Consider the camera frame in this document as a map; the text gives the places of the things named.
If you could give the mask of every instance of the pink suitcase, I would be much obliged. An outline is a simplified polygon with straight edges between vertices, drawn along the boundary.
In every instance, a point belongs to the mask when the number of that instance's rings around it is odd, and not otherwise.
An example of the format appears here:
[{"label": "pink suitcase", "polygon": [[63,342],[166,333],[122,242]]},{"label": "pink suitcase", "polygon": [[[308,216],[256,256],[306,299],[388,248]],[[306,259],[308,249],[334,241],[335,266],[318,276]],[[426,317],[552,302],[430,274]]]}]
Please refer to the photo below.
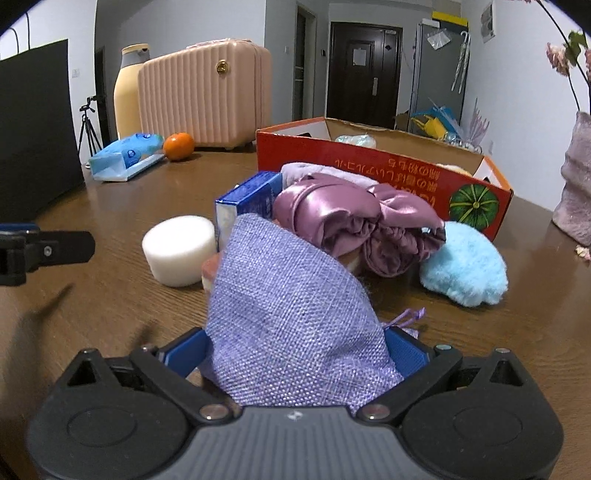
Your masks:
[{"label": "pink suitcase", "polygon": [[142,131],[188,132],[198,147],[234,148],[271,125],[271,53],[249,40],[187,47],[139,72]]}]

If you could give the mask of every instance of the white sponge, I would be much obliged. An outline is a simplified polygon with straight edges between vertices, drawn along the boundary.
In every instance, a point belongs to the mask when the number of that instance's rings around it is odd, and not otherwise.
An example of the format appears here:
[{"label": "white sponge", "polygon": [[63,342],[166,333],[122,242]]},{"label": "white sponge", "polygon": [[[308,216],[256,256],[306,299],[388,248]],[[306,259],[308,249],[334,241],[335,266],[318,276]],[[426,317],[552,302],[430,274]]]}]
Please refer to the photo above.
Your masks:
[{"label": "white sponge", "polygon": [[204,217],[171,218],[145,234],[142,248],[156,280],[186,287],[201,280],[201,265],[216,253],[215,229]]}]

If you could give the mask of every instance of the open cardboard box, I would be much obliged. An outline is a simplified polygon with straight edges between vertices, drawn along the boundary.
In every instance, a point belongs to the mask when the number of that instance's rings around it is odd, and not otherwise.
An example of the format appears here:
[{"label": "open cardboard box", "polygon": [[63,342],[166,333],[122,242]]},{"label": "open cardboard box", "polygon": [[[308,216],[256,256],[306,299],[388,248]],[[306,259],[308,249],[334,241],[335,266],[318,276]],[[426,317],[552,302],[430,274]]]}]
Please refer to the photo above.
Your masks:
[{"label": "open cardboard box", "polygon": [[[369,134],[377,149],[334,142],[341,135]],[[494,162],[443,142],[401,131],[313,118],[256,133],[259,170],[280,171],[307,162],[389,183],[428,202],[444,220],[467,223],[493,240],[513,190]],[[437,164],[457,165],[463,175]]]}]

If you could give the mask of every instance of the table surface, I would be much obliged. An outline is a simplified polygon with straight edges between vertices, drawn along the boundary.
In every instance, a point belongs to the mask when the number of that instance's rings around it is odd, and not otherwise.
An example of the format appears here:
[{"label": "table surface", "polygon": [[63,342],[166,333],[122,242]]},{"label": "table surface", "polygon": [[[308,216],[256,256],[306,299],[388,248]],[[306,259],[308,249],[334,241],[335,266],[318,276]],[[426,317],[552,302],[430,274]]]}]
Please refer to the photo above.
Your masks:
[{"label": "table surface", "polygon": [[[206,152],[161,164],[125,184],[92,179],[38,219],[43,229],[82,229],[96,239],[90,263],[45,268],[27,284],[0,289],[0,453],[23,479],[35,478],[24,451],[27,419],[51,384],[87,346],[125,355],[162,345],[206,320],[200,286],[159,285],[144,259],[143,235],[177,215],[213,216],[213,201],[256,171],[256,154]],[[495,307],[463,309],[431,294],[415,274],[370,277],[381,319],[426,307],[421,339],[466,355],[504,346],[517,353],[557,412],[565,444],[553,479],[587,477],[591,458],[591,270],[550,212],[515,198],[495,240],[509,292]]]}]

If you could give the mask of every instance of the gray gripper base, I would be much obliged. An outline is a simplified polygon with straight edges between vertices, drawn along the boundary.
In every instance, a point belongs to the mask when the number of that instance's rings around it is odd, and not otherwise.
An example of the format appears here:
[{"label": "gray gripper base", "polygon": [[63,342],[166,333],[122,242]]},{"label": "gray gripper base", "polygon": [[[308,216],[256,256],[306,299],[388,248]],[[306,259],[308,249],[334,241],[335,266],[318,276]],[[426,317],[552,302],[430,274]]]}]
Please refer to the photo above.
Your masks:
[{"label": "gray gripper base", "polygon": [[347,409],[245,408],[205,427],[154,480],[437,480],[387,427],[355,422]]}]

